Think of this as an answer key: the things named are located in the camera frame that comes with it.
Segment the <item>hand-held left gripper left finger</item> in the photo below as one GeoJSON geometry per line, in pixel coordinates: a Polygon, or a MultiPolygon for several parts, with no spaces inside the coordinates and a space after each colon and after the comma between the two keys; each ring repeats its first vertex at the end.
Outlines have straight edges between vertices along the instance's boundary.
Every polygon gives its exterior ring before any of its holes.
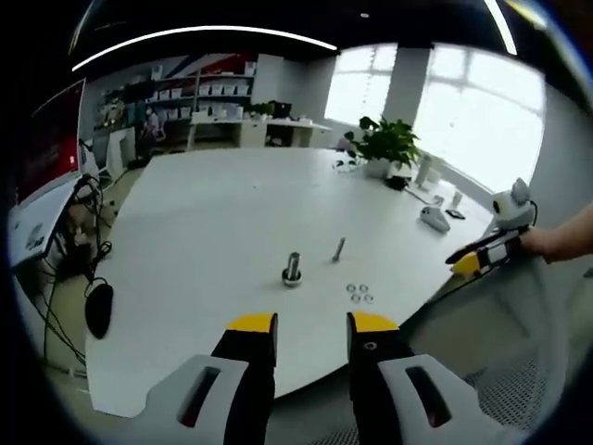
{"type": "Polygon", "coordinates": [[[133,418],[135,444],[262,444],[274,400],[278,316],[229,323],[209,355],[197,354],[148,391],[133,418]]]}

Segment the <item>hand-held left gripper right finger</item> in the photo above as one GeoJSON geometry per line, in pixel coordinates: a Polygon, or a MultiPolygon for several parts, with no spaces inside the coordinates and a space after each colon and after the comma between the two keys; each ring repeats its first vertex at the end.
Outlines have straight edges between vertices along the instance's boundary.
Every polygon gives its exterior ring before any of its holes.
{"type": "Polygon", "coordinates": [[[349,395],[362,444],[521,444],[523,431],[485,414],[476,391],[438,360],[417,355],[398,325],[347,314],[349,395]]]}

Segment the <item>person's right hand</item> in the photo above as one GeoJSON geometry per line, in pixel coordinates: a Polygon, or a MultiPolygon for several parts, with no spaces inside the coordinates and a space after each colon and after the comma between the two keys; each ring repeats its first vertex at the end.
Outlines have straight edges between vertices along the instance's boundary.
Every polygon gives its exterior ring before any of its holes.
{"type": "Polygon", "coordinates": [[[533,226],[520,235],[522,252],[526,255],[540,257],[546,262],[551,262],[552,241],[552,233],[546,228],[533,226]]]}

